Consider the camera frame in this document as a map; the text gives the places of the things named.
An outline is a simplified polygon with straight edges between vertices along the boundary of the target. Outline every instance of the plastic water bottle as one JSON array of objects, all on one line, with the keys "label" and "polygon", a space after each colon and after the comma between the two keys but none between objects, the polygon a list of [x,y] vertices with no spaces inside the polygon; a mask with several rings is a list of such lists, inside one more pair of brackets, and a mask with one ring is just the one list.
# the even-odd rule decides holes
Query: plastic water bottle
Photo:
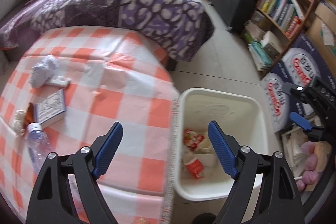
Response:
[{"label": "plastic water bottle", "polygon": [[[33,164],[34,171],[36,175],[41,170],[41,167],[50,152],[53,152],[51,145],[48,140],[47,134],[42,130],[42,127],[39,123],[33,122],[27,126],[27,146],[28,152],[31,158],[31,163]],[[81,198],[79,196],[78,187],[75,179],[75,175],[68,175],[71,194],[73,201],[76,206],[77,212],[84,211]]]},{"label": "plastic water bottle", "polygon": [[36,174],[41,170],[46,156],[52,152],[47,134],[39,123],[33,122],[27,126],[27,146],[31,163]]}]

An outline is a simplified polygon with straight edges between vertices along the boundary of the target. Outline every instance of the crumpled tissue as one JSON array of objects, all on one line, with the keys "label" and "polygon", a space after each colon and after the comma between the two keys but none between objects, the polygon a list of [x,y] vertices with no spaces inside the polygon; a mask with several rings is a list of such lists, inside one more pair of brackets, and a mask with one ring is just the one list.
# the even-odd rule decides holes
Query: crumpled tissue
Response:
[{"label": "crumpled tissue", "polygon": [[15,112],[15,117],[12,123],[12,129],[18,136],[22,136],[25,133],[24,129],[24,120],[25,120],[26,112],[24,110],[17,110]]},{"label": "crumpled tissue", "polygon": [[51,54],[47,55],[32,68],[29,83],[33,88],[41,87],[49,78],[55,75],[55,70],[58,68],[58,60]]}]

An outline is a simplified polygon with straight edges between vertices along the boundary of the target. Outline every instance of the metal screw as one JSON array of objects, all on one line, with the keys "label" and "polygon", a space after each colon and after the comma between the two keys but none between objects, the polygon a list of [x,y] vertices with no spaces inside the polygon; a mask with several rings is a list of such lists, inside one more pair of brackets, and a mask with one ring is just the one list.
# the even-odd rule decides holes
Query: metal screw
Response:
[{"label": "metal screw", "polygon": [[241,151],[243,151],[244,153],[249,153],[251,149],[248,146],[242,146]]},{"label": "metal screw", "polygon": [[56,153],[55,152],[51,152],[51,153],[49,153],[49,155],[48,155],[48,158],[50,158],[50,159],[53,159],[53,158],[55,158],[56,157]]},{"label": "metal screw", "polygon": [[86,153],[88,153],[89,151],[90,151],[90,148],[87,147],[87,146],[81,148],[81,153],[82,153],[82,154],[86,154]]},{"label": "metal screw", "polygon": [[281,152],[275,152],[275,156],[279,159],[282,159],[283,154]]}]

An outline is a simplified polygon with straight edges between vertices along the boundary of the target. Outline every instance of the purple bedspread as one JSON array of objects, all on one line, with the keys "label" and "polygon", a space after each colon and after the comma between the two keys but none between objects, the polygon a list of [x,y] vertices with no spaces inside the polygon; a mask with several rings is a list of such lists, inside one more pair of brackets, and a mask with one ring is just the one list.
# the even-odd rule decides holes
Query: purple bedspread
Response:
[{"label": "purple bedspread", "polygon": [[49,29],[80,25],[138,31],[189,62],[214,30],[200,0],[37,0],[0,29],[0,47],[31,46]]}]

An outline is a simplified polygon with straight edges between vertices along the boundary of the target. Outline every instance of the tile floor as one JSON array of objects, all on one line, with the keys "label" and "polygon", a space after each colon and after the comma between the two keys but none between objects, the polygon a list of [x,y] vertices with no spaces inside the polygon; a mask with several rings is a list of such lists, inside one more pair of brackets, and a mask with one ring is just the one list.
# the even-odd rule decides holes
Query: tile floor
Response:
[{"label": "tile floor", "polygon": [[[171,76],[179,92],[193,87],[219,90],[253,97],[266,115],[268,142],[271,150],[279,150],[280,143],[272,131],[272,124],[259,77],[244,41],[235,34],[227,32],[226,24],[214,7],[202,0],[214,26],[212,38],[197,52],[191,63],[179,62]],[[0,76],[0,91],[4,88],[17,63],[10,63],[5,75]],[[258,192],[251,197],[244,221],[251,218]],[[172,224],[190,224],[201,213],[218,214],[225,199],[205,202],[190,202],[177,193],[174,199]]]}]

